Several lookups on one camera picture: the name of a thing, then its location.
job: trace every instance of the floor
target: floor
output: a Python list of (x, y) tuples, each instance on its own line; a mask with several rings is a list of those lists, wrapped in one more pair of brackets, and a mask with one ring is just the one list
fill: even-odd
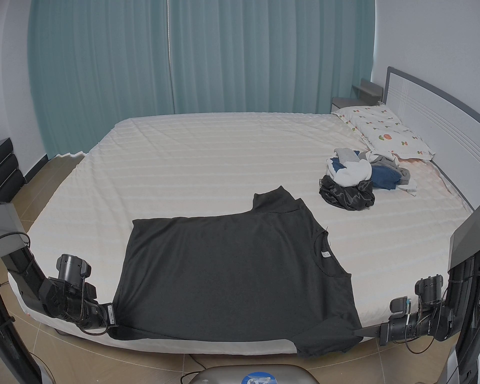
[[(83, 156), (56, 157), (15, 196), (13, 203), (24, 229), (29, 230), (60, 183)], [(0, 263), (0, 282), (7, 272)], [(0, 287), (0, 294), (30, 352), (38, 355), (51, 369), (57, 384), (89, 383), (179, 383), (184, 372), (198, 371), (189, 355), (146, 353), (107, 347), (73, 336), (60, 336), (56, 331), (33, 320), (20, 308), (9, 285)], [(423, 337), (409, 346), (424, 349), (431, 338)], [(288, 363), (299, 365), (318, 380), (327, 383), (414, 384), (434, 383), (442, 370), (456, 337), (432, 346), (421, 355), (413, 355), (405, 346), (393, 343), (378, 346), (376, 340), (358, 344), (348, 353), (330, 353), (305, 360), (295, 355), (226, 356), (195, 355), (206, 367), (229, 364)], [(0, 360), (0, 377), (4, 384), (16, 383)]]

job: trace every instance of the bed sheet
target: bed sheet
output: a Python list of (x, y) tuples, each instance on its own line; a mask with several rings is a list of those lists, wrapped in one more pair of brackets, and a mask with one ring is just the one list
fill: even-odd
[[(419, 186), (417, 196), (374, 190), (375, 205), (348, 212), (328, 205), (318, 180), (337, 147), (366, 150), (360, 136), (335, 115), (212, 113), (155, 116), (118, 123), (73, 170), (32, 225), (32, 251), (47, 276), (56, 259), (77, 255), (92, 266), (88, 281), (98, 301), (113, 300), (132, 220), (215, 216), (248, 211), (254, 193), (282, 185), (302, 198), (344, 269), (352, 273), (363, 326), (386, 321), (390, 300), (415, 298), (421, 277), (447, 278), (449, 239), (469, 212), (430, 162), (402, 161)], [(121, 348), (171, 353), (295, 353), (272, 340), (219, 343), (111, 339), (87, 336), (73, 324), (27, 308), (64, 332)]]

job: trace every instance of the clothing label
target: clothing label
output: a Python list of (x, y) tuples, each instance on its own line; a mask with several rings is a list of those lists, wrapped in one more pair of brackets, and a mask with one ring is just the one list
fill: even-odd
[(110, 320), (110, 325), (115, 324), (115, 318), (113, 317), (113, 306), (111, 304), (107, 305), (108, 309), (108, 318)]
[(275, 377), (266, 372), (253, 372), (246, 375), (241, 384), (277, 384)]

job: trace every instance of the wall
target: wall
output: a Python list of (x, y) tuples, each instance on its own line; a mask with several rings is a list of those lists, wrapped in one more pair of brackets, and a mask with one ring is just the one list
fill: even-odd
[(388, 66), (480, 112), (480, 1), (376, 0), (372, 81)]
[(44, 155), (27, 62), (31, 0), (0, 0), (0, 139), (10, 137), (25, 175)]

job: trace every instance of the t-shirt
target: t-shirt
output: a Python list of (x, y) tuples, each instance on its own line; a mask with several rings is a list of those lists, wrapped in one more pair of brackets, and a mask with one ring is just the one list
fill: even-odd
[(283, 187), (239, 214), (134, 220), (109, 334), (348, 350), (361, 324), (327, 235)]

